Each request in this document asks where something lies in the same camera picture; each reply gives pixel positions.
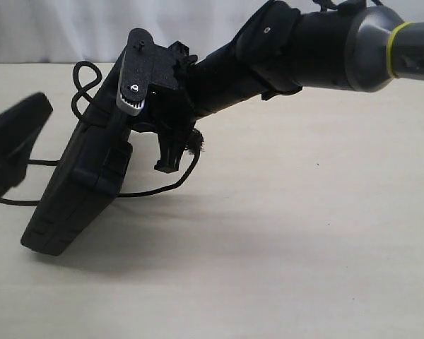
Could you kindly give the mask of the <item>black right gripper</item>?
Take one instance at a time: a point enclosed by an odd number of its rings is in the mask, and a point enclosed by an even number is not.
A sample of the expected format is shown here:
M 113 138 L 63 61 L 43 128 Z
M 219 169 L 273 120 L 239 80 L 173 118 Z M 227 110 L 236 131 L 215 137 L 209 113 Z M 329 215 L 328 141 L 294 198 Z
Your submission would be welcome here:
M 192 104 L 187 98 L 183 77 L 186 68 L 197 57 L 191 55 L 188 46 L 180 41 L 167 47 L 154 44 L 152 79 L 144 108 L 135 117 L 129 115 L 127 124 L 130 129 L 139 133 L 158 134 L 160 159 L 154 169 L 173 173 L 179 170 L 182 154 L 192 136 L 192 131 L 173 130 L 192 129 L 191 119 L 188 117 Z

